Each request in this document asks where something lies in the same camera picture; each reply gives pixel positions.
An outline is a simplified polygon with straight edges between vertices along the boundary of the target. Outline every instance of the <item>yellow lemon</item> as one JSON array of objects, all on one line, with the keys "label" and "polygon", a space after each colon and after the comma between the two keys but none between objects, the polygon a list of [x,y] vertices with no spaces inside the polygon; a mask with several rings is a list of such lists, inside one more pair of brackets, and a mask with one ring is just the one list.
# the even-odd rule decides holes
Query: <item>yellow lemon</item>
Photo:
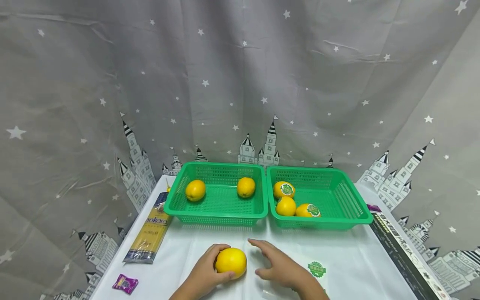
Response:
[{"label": "yellow lemon", "polygon": [[273,186],[273,196],[277,199],[280,199],[283,196],[293,198],[293,196],[295,196],[295,188],[286,181],[279,181]]},{"label": "yellow lemon", "polygon": [[205,183],[197,179],[193,180],[187,185],[187,188],[185,189],[185,195],[187,196],[188,200],[195,202],[205,196],[205,191]]},{"label": "yellow lemon", "polygon": [[295,200],[288,196],[283,196],[276,204],[275,211],[281,216],[294,216],[296,209],[297,204],[295,203]]},{"label": "yellow lemon", "polygon": [[304,203],[302,205],[299,205],[299,207],[297,207],[297,211],[295,212],[295,215],[304,216],[308,218],[321,216],[320,210],[318,209],[318,207],[316,207],[311,203]]},{"label": "yellow lemon", "polygon": [[243,177],[237,183],[237,193],[242,198],[248,198],[255,192],[255,181],[252,178]]},{"label": "yellow lemon", "polygon": [[247,270],[247,256],[237,248],[222,250],[216,257],[215,269],[218,273],[233,271],[233,279],[240,278]]}]

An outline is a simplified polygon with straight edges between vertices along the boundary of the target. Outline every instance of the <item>lemon with green sticker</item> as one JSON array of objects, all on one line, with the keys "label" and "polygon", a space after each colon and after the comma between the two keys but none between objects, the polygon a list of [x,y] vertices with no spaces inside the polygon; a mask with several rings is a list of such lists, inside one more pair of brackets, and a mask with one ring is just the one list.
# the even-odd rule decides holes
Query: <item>lemon with green sticker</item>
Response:
[{"label": "lemon with green sticker", "polygon": [[293,196],[295,196],[295,188],[289,182],[279,181],[273,186],[273,196],[277,199],[283,196],[293,198]]},{"label": "lemon with green sticker", "polygon": [[320,210],[318,207],[311,203],[304,203],[297,207],[297,210],[295,211],[296,216],[304,216],[304,217],[320,217]]}]

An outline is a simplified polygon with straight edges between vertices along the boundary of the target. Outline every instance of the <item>pasta package label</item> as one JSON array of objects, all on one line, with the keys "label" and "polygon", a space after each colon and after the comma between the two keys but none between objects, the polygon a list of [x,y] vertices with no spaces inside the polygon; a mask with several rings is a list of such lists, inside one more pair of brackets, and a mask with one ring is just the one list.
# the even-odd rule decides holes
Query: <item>pasta package label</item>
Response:
[{"label": "pasta package label", "polygon": [[170,216],[163,211],[167,192],[160,193],[137,238],[123,262],[152,264],[170,223]]}]

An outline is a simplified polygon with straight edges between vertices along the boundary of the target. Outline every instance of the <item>purple candy wrapper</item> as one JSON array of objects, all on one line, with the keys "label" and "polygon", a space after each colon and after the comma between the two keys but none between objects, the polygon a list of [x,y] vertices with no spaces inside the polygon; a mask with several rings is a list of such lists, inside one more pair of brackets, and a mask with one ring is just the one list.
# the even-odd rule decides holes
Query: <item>purple candy wrapper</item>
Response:
[{"label": "purple candy wrapper", "polygon": [[368,210],[370,210],[371,212],[378,212],[378,213],[382,212],[382,210],[376,205],[367,204],[367,207],[368,207]]},{"label": "purple candy wrapper", "polygon": [[131,294],[138,284],[138,279],[128,278],[124,274],[120,274],[115,284],[112,286],[114,289],[121,289],[127,294]]}]

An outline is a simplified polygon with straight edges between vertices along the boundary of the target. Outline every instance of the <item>child's hand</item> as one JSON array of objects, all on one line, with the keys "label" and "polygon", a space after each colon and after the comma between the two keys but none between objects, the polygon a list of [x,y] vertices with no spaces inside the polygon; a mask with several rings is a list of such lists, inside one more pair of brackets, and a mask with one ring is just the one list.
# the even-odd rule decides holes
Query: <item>child's hand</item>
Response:
[{"label": "child's hand", "polygon": [[269,269],[255,270],[255,274],[261,279],[275,281],[286,288],[298,289],[305,279],[312,277],[301,265],[271,243],[252,239],[249,239],[248,242],[260,248],[262,254],[272,265]]},{"label": "child's hand", "polygon": [[226,283],[235,276],[234,272],[217,273],[214,263],[220,251],[230,248],[226,244],[213,244],[198,259],[190,275],[170,300],[198,300],[211,292],[217,285]]}]

